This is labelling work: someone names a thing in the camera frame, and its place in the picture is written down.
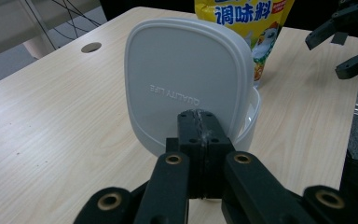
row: snack bag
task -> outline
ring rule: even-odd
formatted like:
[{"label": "snack bag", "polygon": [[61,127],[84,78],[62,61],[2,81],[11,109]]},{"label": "snack bag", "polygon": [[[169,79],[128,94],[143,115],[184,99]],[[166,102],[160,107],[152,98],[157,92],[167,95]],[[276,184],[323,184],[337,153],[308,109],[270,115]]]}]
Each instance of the snack bag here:
[{"label": "snack bag", "polygon": [[224,25],[242,36],[255,61],[255,86],[295,0],[195,0],[200,20]]}]

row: container lid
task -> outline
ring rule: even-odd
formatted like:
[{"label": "container lid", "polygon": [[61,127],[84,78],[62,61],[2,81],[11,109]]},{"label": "container lid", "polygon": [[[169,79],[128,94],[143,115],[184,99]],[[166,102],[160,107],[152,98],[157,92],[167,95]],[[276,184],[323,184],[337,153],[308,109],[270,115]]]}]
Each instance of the container lid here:
[{"label": "container lid", "polygon": [[209,21],[164,18],[135,26],[125,51],[131,126],[150,152],[177,137],[177,115],[203,109],[218,118],[231,142],[249,106],[254,65],[234,31]]}]

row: white plastic container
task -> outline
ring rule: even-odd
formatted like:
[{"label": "white plastic container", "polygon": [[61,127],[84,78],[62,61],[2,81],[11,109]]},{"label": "white plastic container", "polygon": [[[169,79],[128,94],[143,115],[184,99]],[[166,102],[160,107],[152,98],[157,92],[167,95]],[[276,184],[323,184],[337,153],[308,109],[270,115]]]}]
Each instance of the white plastic container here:
[{"label": "white plastic container", "polygon": [[218,118],[237,150],[253,136],[260,96],[253,88],[253,59],[246,42],[208,21],[144,21],[130,33],[125,82],[131,126],[156,156],[177,137],[176,116],[203,109]]}]

